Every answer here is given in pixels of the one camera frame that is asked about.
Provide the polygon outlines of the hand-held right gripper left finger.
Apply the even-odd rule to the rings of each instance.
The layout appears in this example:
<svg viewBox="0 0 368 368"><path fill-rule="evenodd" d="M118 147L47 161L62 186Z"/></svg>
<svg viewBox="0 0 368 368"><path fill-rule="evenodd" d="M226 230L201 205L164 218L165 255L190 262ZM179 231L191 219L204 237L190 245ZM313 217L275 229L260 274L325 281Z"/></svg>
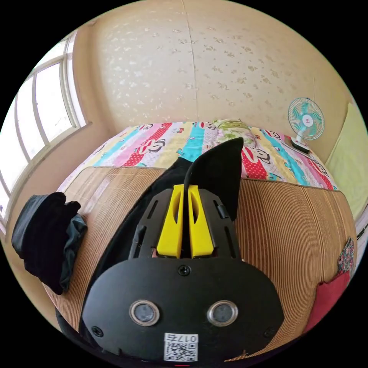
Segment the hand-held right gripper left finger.
<svg viewBox="0 0 368 368"><path fill-rule="evenodd" d="M156 252L161 257L180 258L183 233L184 186L171 191Z"/></svg>

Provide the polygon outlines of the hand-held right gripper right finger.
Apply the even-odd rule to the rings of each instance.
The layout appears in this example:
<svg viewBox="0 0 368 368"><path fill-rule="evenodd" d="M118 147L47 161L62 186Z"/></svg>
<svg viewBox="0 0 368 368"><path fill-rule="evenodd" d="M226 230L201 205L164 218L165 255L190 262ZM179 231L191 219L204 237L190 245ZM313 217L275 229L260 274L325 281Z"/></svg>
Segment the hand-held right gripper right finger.
<svg viewBox="0 0 368 368"><path fill-rule="evenodd" d="M204 205L196 185L190 185L188 188L188 215L191 257L211 256L214 245L207 224Z"/></svg>

